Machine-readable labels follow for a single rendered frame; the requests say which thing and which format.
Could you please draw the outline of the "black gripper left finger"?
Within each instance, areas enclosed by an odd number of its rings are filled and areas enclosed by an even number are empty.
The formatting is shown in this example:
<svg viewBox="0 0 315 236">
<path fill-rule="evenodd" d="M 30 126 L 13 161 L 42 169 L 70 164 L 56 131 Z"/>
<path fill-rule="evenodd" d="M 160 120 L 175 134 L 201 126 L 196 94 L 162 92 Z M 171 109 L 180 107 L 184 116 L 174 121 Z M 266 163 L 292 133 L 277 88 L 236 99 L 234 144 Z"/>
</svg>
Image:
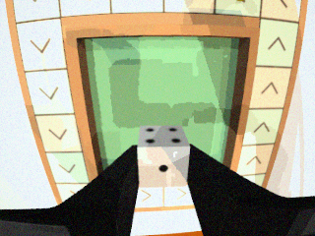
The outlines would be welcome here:
<svg viewBox="0 0 315 236">
<path fill-rule="evenodd" d="M 58 206 L 0 209 L 0 236 L 131 236 L 138 185 L 138 146 L 130 146 Z"/>
</svg>

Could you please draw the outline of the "white die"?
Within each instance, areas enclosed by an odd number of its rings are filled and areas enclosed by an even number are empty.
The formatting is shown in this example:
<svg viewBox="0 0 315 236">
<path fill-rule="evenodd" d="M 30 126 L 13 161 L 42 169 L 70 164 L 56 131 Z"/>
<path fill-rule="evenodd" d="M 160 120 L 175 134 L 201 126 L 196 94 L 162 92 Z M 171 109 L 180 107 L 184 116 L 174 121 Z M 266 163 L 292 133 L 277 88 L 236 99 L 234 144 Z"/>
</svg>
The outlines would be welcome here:
<svg viewBox="0 0 315 236">
<path fill-rule="evenodd" d="M 190 145 L 182 125 L 139 126 L 139 188 L 186 186 Z"/>
</svg>

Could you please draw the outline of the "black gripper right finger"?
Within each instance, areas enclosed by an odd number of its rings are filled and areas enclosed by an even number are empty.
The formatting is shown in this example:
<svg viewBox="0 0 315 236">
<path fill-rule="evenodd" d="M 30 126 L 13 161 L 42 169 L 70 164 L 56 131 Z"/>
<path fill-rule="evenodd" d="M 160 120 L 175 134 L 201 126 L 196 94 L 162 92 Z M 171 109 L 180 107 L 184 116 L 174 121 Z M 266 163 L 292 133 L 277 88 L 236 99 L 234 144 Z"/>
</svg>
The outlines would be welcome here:
<svg viewBox="0 0 315 236">
<path fill-rule="evenodd" d="M 204 236 L 315 235 L 315 196 L 277 196 L 193 145 L 186 185 Z"/>
</svg>

